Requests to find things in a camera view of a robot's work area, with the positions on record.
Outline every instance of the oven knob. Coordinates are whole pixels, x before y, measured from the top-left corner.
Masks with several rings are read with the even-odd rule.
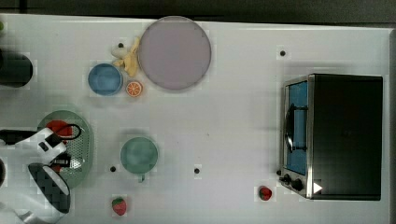
[[[291,181],[291,178],[289,175],[284,175],[283,177],[280,177],[279,180],[288,185]]]
[[[291,187],[296,189],[297,191],[300,191],[303,189],[303,182],[301,182],[301,179],[295,179],[291,181]]]

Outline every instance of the white table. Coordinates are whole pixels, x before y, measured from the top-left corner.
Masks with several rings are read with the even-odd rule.
[[[1,47],[24,52],[35,65],[26,87],[0,87],[0,127],[34,129],[51,111],[68,108],[94,131],[92,170],[59,223],[389,223],[388,29],[198,22],[213,48],[204,80],[171,93],[139,72],[145,92],[132,99],[125,91],[95,95],[87,76],[152,20],[4,14],[0,21]],[[277,183],[280,87],[313,72],[384,77],[380,202],[308,201]],[[160,151],[143,184],[119,160],[121,146],[141,133]],[[198,176],[194,165],[202,167]],[[260,185],[273,191],[269,202],[257,198]],[[111,210],[117,195],[128,198],[125,217]]]

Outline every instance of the orange slice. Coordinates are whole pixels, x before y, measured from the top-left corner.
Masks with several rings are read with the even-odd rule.
[[[143,85],[138,81],[132,81],[126,86],[126,92],[132,97],[139,96],[143,91]]]

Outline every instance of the toaster oven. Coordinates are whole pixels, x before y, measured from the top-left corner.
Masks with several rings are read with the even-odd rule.
[[[380,200],[382,77],[312,74],[283,88],[280,183],[307,199]]]

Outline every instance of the oven window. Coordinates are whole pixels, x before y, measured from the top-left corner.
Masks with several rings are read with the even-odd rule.
[[[289,85],[288,110],[292,107],[289,122],[293,122],[292,145],[287,150],[286,168],[300,175],[306,169],[306,115],[308,108],[308,83]]]

